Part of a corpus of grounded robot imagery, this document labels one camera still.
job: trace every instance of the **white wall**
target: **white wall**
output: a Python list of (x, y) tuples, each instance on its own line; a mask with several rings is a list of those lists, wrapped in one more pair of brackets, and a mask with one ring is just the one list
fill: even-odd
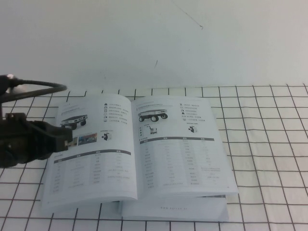
[(302, 83), (308, 1), (1, 0), (0, 73), (100, 89)]

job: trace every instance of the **open book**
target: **open book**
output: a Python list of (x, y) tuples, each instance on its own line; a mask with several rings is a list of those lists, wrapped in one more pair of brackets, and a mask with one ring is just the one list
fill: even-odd
[(61, 105), (56, 125), (73, 141), (48, 160), (43, 210), (238, 192), (207, 99), (102, 94)]

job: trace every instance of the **black cable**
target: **black cable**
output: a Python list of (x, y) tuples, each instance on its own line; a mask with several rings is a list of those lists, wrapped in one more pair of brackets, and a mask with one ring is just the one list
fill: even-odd
[(18, 85), (23, 85), (23, 84), (34, 84), (34, 85), (41, 85), (41, 86), (47, 86), (51, 88), (47, 89), (40, 89), (40, 90), (33, 90), (29, 92), (22, 92), (22, 93), (12, 93), (12, 94), (4, 94), (0, 97), (0, 104), (1, 103), (6, 103), (9, 101), (15, 101), (15, 100), (21, 100), (24, 98), (29, 98), (29, 97), (36, 97), (40, 95), (46, 95), (46, 94), (51, 94), (59, 91), (66, 90), (67, 87), (63, 84), (58, 84), (58, 83), (49, 83), (49, 82), (43, 82), (43, 81), (34, 81), (34, 80), (22, 80), (22, 79), (11, 79), (11, 87), (16, 87)]

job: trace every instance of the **white surface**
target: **white surface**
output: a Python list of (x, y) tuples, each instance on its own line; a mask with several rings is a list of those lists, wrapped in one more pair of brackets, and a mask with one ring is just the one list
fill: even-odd
[(0, 70), (88, 89), (303, 82), (307, 8), (306, 0), (2, 0)]
[[(25, 166), (0, 169), (0, 230), (308, 230), (306, 87), (285, 85), (119, 91), (131, 99), (137, 95), (151, 95), (152, 92), (154, 95), (169, 92), (172, 95), (210, 97), (225, 151), (240, 191), (238, 196), (227, 197), (229, 222), (122, 221), (115, 214), (105, 214), (110, 208), (99, 208), (99, 205), (82, 207), (77, 211), (42, 215), (39, 212), (43, 187), (40, 182), (43, 182), (46, 161), (34, 161)], [(86, 96), (91, 94), (95, 92), (86, 92)], [(39, 106), (31, 106), (34, 114), (33, 118), (29, 119), (44, 118), (52, 123), (55, 115), (47, 116), (47, 112), (56, 109), (56, 105), (51, 106), (51, 102), (55, 99), (78, 100), (78, 96), (84, 95), (85, 92), (71, 91), (68, 97), (67, 91), (48, 96), (49, 104), (43, 104), (43, 100), (39, 100)], [(273, 102), (273, 105), (266, 103), (266, 100)], [(27, 113), (32, 102), (24, 107), (17, 103), (6, 103), (6, 112), (22, 108)], [(36, 111), (39, 118), (34, 118)]]

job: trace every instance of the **wheeled robot image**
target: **wheeled robot image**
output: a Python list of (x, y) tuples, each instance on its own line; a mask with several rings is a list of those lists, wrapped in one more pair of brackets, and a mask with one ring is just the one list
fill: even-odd
[(189, 126), (189, 131), (191, 131), (192, 133), (196, 133), (197, 132), (197, 128), (194, 126)]
[(77, 124), (80, 123), (81, 126), (84, 126), (87, 122), (86, 119), (88, 118), (87, 115), (79, 115), (79, 116), (73, 116), (68, 119), (62, 120), (60, 125), (61, 127), (71, 127), (72, 130), (75, 130), (77, 128)]
[(147, 128), (150, 128), (150, 134), (157, 134), (157, 128), (152, 128), (151, 126), (147, 126)]
[(104, 140), (106, 140), (106, 141), (109, 141), (109, 140), (111, 140), (111, 134), (108, 133), (108, 132), (106, 132), (106, 133), (104, 133), (104, 135), (102, 136), (102, 138), (103, 138)]
[(140, 112), (138, 116), (139, 116), (140, 122), (144, 121), (145, 119), (151, 119), (153, 122), (157, 122), (159, 119), (159, 116), (162, 119), (168, 118), (167, 110), (149, 110), (145, 112)]

